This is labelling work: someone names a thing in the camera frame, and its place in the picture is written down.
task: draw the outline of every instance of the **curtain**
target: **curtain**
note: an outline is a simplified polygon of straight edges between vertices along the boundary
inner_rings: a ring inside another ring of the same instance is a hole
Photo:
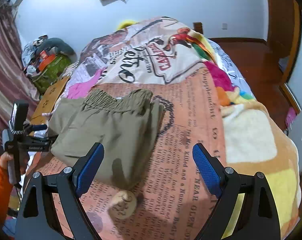
[[[2,130],[8,127],[13,102],[29,103],[28,119],[39,102],[39,93],[23,73],[21,44],[11,7],[0,6],[0,144]]]

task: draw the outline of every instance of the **metal bolt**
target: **metal bolt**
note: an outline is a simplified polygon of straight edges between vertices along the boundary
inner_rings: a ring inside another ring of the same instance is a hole
[[[264,174],[262,172],[258,172],[257,173],[257,176],[260,178],[260,179],[263,179],[264,178]]]
[[[232,174],[233,171],[234,171],[234,169],[232,169],[231,167],[226,167],[226,173]]]
[[[40,172],[36,171],[35,173],[33,173],[32,177],[33,178],[37,178],[40,176]]]
[[[64,173],[70,173],[72,171],[72,168],[71,167],[65,167],[64,169],[63,169],[63,172]]]

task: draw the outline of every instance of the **khaki pants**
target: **khaki pants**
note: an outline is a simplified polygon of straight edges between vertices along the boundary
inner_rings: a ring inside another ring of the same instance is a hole
[[[73,166],[95,142],[104,146],[104,159],[95,179],[129,189],[142,173],[155,144],[163,105],[152,92],[132,91],[115,99],[94,90],[86,99],[62,99],[49,122],[50,135],[58,134],[51,152]]]

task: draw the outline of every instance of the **blue gripper pad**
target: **blue gripper pad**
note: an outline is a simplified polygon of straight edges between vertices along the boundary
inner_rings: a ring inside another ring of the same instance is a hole
[[[219,198],[222,195],[220,177],[217,175],[198,145],[193,146],[192,156],[209,192]]]
[[[97,174],[97,171],[103,161],[103,158],[104,147],[102,144],[99,144],[78,175],[77,187],[75,189],[75,194],[78,197],[81,197],[82,194],[88,192],[94,176]]]

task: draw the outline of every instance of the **fleece blanket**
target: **fleece blanket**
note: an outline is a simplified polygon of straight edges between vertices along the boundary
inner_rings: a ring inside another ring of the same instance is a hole
[[[203,190],[203,184],[198,185],[199,173],[190,159],[190,144],[198,141],[224,166],[231,166],[238,173],[265,173],[276,201],[281,236],[293,228],[300,201],[297,150],[270,119],[265,107],[230,82],[221,62],[204,36],[175,19],[158,17],[92,40],[82,51],[77,66],[70,68],[70,80],[61,97],[67,97],[73,84],[87,82],[98,69],[105,68],[97,82],[100,89],[121,97],[137,86],[148,88],[166,104],[167,122],[160,131],[164,136],[155,145],[148,169],[153,170],[152,163],[163,163],[164,166],[155,166],[155,171],[161,168],[164,175],[159,181],[151,177],[133,190],[137,197],[143,193],[141,209],[127,221],[111,221],[105,212],[116,189],[97,182],[82,199],[103,238],[124,239],[126,232],[133,239],[195,237],[216,201]],[[37,169],[51,174],[63,167],[53,158]],[[159,199],[145,195],[147,191],[157,194],[159,188],[164,192]],[[242,199],[239,195],[224,236],[233,231]],[[201,212],[188,217],[192,208]],[[67,224],[63,225],[69,235]],[[144,227],[154,230],[146,232]]]

